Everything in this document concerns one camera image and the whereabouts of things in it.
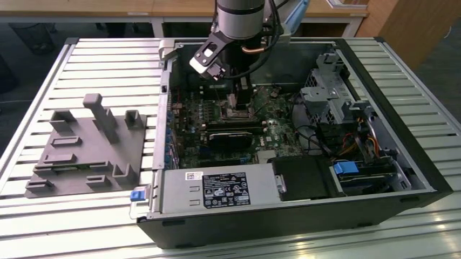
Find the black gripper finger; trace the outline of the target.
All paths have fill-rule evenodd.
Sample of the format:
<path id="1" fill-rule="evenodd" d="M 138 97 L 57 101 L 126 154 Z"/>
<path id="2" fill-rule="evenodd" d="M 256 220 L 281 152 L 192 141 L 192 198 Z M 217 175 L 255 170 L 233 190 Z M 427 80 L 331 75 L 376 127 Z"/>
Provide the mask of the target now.
<path id="1" fill-rule="evenodd" d="M 251 102 L 251 80 L 249 77 L 240 78 L 236 82 L 236 109 L 244 110 Z"/>
<path id="2" fill-rule="evenodd" d="M 237 94 L 237 86 L 235 83 L 235 80 L 228 80 L 225 82 L 225 87 L 227 87 L 227 102 L 229 105 L 236 105 L 236 94 Z"/>

